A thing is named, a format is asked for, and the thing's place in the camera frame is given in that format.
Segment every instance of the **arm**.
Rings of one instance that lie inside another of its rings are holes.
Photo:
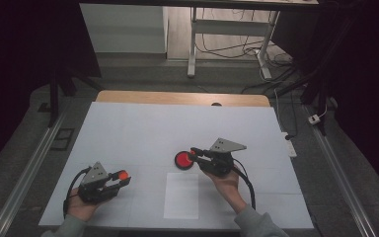
[[[205,172],[204,174],[213,181],[217,191],[229,202],[236,212],[235,222],[241,228],[242,236],[288,236],[272,222],[268,213],[260,215],[251,206],[246,204],[239,193],[239,176],[235,172],[232,171],[223,178]]]
[[[78,189],[72,190],[69,200],[69,208],[67,209],[66,218],[59,226],[56,232],[46,231],[41,237],[52,236],[80,236],[84,231],[87,222],[91,219],[94,212],[101,205],[82,202],[77,196]]]

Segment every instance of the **white tabletop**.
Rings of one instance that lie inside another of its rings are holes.
[[[89,225],[237,229],[235,213],[197,165],[181,171],[174,164],[178,152],[208,149],[218,137],[248,147],[232,155],[248,172],[259,213],[268,212],[281,228],[313,228],[273,108],[98,102],[89,109],[39,225],[61,224],[73,178],[100,161],[107,172],[123,169],[132,178]],[[240,192],[250,202],[242,180]]]

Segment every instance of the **gray sleeve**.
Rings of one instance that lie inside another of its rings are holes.
[[[235,218],[241,228],[242,237],[287,237],[288,235],[276,226],[268,213],[261,215],[250,205],[246,205]]]
[[[66,215],[63,223],[58,227],[56,232],[50,230],[42,233],[41,237],[70,237],[81,236],[86,226],[86,222],[72,215]]]

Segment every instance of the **red object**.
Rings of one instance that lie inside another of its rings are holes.
[[[120,180],[125,180],[125,179],[128,178],[128,173],[127,173],[126,171],[120,171],[120,172],[118,173],[118,178],[119,178]]]
[[[181,151],[175,156],[175,165],[181,170],[187,170],[192,167],[193,161],[186,151]]]

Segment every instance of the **white sheet of paper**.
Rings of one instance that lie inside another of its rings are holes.
[[[168,173],[164,218],[198,219],[198,174]]]

